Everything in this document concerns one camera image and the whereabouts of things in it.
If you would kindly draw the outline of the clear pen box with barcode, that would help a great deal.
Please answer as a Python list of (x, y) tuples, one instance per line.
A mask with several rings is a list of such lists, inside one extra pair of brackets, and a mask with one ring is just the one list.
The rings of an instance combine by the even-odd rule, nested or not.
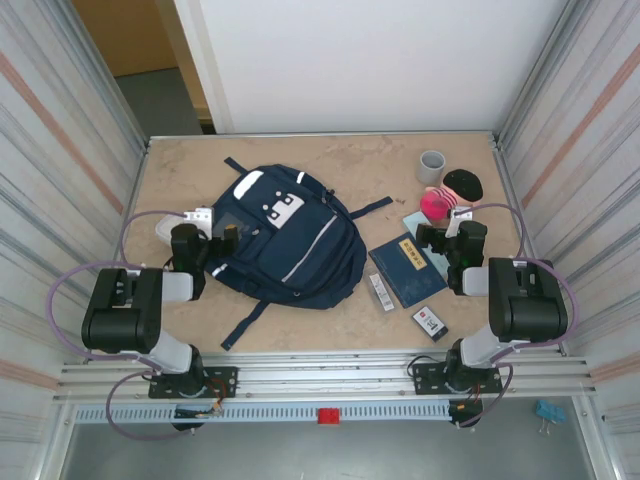
[(384, 281), (379, 273), (374, 273), (369, 276), (371, 286), (378, 298), (381, 307), (384, 312), (390, 312), (395, 309), (391, 296), (384, 284)]

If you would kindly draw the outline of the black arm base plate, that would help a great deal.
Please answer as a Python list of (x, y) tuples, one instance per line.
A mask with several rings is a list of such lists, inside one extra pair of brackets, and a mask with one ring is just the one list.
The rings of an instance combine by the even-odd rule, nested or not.
[(499, 393), (501, 374), (495, 368), (470, 368), (459, 360), (413, 364), (410, 367), (417, 395)]
[(148, 396), (151, 399), (234, 398), (237, 384), (237, 367), (204, 367), (183, 374), (153, 376)]

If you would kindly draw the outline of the grey plastic cup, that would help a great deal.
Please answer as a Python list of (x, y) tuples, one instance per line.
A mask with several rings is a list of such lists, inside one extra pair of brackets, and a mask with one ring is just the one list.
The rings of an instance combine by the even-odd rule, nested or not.
[(425, 151), (420, 155), (416, 177), (424, 185), (438, 184), (445, 166), (446, 158), (441, 152)]

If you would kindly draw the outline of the light brown wooden door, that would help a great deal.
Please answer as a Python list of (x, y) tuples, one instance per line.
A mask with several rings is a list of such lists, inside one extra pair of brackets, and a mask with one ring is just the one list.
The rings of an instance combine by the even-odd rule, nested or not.
[(175, 0), (71, 0), (117, 78), (176, 69), (198, 121), (213, 124)]

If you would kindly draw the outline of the translucent corrugated enclosure panel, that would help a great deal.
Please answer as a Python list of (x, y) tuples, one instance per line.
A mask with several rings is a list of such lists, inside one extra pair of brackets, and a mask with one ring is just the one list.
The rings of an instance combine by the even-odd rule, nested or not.
[(572, 287), (606, 423), (640, 431), (640, 0), (573, 0), (500, 135), (537, 255)]
[(0, 0), (0, 468), (30, 461), (72, 357), (47, 292), (114, 255), (144, 152), (71, 0)]

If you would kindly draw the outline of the aluminium mounting rail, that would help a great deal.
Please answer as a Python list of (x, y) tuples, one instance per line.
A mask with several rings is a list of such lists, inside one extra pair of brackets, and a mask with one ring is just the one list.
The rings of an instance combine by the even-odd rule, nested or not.
[[(237, 401), (404, 400), (414, 386), (406, 372), (418, 356), (414, 349), (320, 352), (215, 353), (207, 366), (239, 370)], [(507, 358), (514, 377), (510, 397), (593, 396), (595, 384), (581, 357), (564, 356), (553, 347), (531, 349)], [(136, 378), (141, 365), (130, 361), (90, 362), (62, 369), (53, 400), (57, 404), (98, 404), (116, 389), (119, 403), (147, 400), (148, 384)]]

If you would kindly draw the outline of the plush doll with black hair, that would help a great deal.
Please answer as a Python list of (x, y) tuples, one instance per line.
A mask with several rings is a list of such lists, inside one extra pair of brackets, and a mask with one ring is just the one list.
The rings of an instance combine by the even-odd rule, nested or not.
[(455, 207), (473, 207), (484, 195), (480, 179), (472, 172), (455, 169), (447, 173), (437, 187), (427, 187), (420, 211), (430, 222), (440, 222)]

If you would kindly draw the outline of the dark blue book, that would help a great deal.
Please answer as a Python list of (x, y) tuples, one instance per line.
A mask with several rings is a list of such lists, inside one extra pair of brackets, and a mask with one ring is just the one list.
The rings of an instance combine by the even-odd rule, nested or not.
[(370, 250), (369, 256), (403, 308), (447, 288), (446, 281), (410, 233)]

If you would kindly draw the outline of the navy blue student backpack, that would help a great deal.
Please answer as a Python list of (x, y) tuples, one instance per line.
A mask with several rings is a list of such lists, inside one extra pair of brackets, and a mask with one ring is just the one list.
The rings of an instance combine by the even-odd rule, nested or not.
[(355, 211), (310, 174), (281, 164), (246, 169), (213, 204), (214, 229), (236, 227), (232, 252), (212, 245), (204, 269), (257, 304), (222, 341), (230, 350), (271, 304), (326, 310), (361, 281), (367, 248), (357, 219), (392, 203), (386, 196)]

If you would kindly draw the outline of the black card box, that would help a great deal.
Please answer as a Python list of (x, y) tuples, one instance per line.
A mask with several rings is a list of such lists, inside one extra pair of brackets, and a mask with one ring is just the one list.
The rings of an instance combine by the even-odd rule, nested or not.
[(414, 313), (412, 319), (433, 342), (438, 342), (449, 332), (448, 327), (428, 306), (424, 306)]

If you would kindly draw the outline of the light teal notebook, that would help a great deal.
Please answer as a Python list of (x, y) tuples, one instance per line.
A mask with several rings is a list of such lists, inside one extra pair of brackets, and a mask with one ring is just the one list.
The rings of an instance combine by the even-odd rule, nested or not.
[[(420, 211), (415, 212), (409, 216), (406, 216), (403, 219), (403, 223), (405, 225), (406, 230), (412, 235), (413, 240), (417, 241), (417, 227), (419, 224), (427, 224), (428, 226), (431, 223), (424, 216), (424, 214)], [(443, 254), (435, 253), (432, 250), (431, 246), (425, 247), (422, 249), (426, 258), (431, 262), (431, 264), (437, 269), (439, 274), (442, 276), (444, 280), (447, 280), (447, 270), (449, 267), (449, 262)]]

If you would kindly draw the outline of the blue binder clip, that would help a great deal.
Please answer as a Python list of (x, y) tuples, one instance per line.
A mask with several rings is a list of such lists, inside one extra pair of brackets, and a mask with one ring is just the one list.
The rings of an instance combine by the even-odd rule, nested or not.
[(551, 433), (552, 425), (564, 424), (566, 422), (564, 409), (546, 400), (538, 400), (536, 402), (535, 414), (541, 419), (539, 432), (547, 436)]

